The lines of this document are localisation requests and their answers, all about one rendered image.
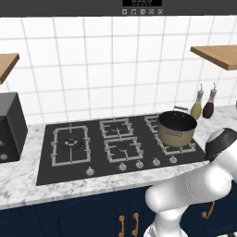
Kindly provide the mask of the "black gas hob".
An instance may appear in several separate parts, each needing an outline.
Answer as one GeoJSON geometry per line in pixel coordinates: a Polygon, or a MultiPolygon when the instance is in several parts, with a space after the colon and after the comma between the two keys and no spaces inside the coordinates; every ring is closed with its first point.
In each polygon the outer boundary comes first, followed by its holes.
{"type": "Polygon", "coordinates": [[[77,181],[205,160],[205,153],[196,141],[183,147],[162,143],[157,136],[157,125],[157,114],[47,125],[36,184],[77,181]],[[176,164],[169,162],[171,156],[177,158],[176,164]],[[160,161],[158,167],[153,165],[154,158],[160,161]],[[136,167],[138,160],[143,162],[143,168],[136,167]],[[127,166],[126,170],[119,169],[121,163],[127,166]],[[88,167],[94,170],[94,175],[86,174],[88,167]]]}

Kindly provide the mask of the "tan cooking pot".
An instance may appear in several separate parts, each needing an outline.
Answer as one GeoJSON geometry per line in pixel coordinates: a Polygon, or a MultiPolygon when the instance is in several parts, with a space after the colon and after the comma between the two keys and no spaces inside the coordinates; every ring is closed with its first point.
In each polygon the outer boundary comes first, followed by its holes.
{"type": "Polygon", "coordinates": [[[174,106],[158,116],[157,135],[168,146],[183,147],[192,140],[196,126],[196,119],[186,107],[174,106]]]}

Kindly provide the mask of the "yellow oil bottle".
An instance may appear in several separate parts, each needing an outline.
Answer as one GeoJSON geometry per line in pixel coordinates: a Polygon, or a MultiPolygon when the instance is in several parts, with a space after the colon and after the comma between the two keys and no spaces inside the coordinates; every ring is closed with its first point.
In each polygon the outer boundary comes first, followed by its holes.
{"type": "Polygon", "coordinates": [[[190,115],[195,119],[199,119],[201,116],[203,94],[204,94],[203,88],[200,88],[197,91],[196,100],[195,100],[195,103],[193,104],[193,107],[190,112],[190,115]]]}

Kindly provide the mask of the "dark red vinegar bottle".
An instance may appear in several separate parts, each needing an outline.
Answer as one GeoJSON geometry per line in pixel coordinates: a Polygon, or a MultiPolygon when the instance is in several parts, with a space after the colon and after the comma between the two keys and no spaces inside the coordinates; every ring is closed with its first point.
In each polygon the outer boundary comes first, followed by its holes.
{"type": "Polygon", "coordinates": [[[204,106],[203,109],[203,117],[205,119],[210,119],[213,115],[214,112],[214,99],[215,95],[217,93],[217,89],[213,88],[210,90],[210,96],[208,98],[208,101],[206,102],[206,105],[204,106]]]}

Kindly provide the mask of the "navy cupboard door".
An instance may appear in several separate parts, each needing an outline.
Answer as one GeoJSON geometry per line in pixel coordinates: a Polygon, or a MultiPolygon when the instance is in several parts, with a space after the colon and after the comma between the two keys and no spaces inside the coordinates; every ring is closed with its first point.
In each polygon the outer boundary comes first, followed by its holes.
{"type": "Polygon", "coordinates": [[[133,237],[131,231],[135,228],[133,213],[139,213],[139,231],[137,237],[143,237],[146,229],[152,224],[156,214],[150,210],[145,202],[145,192],[148,186],[131,189],[130,210],[129,210],[129,237],[133,237]]]}
{"type": "Polygon", "coordinates": [[[181,218],[181,228],[189,237],[218,237],[237,231],[237,184],[231,183],[227,196],[215,202],[209,219],[202,218],[206,204],[189,206],[181,218]]]}
{"type": "Polygon", "coordinates": [[[119,216],[129,215],[130,192],[119,191],[26,206],[27,237],[119,237],[119,216]]]}

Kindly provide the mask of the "black toaster oven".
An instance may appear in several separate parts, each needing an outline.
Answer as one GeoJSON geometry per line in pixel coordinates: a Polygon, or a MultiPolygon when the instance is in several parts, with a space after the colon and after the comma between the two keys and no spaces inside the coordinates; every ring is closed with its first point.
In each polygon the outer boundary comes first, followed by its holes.
{"type": "Polygon", "coordinates": [[[28,128],[19,94],[0,94],[0,164],[19,161],[28,128]]]}

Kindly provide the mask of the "black range hood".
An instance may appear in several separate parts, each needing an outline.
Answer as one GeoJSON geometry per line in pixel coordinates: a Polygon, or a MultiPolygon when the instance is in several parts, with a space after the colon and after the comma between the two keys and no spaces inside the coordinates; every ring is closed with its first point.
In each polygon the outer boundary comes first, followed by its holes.
{"type": "Polygon", "coordinates": [[[237,0],[0,0],[0,18],[231,15],[237,0]]]}

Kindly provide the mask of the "wooden wall shelf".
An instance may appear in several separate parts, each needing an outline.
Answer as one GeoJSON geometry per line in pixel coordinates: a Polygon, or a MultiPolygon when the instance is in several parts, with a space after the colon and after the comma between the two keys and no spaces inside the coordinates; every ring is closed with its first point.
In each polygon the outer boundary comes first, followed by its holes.
{"type": "Polygon", "coordinates": [[[0,54],[0,85],[19,61],[19,54],[0,54]]]}
{"type": "Polygon", "coordinates": [[[237,44],[192,46],[191,52],[226,70],[237,70],[237,44]]]}

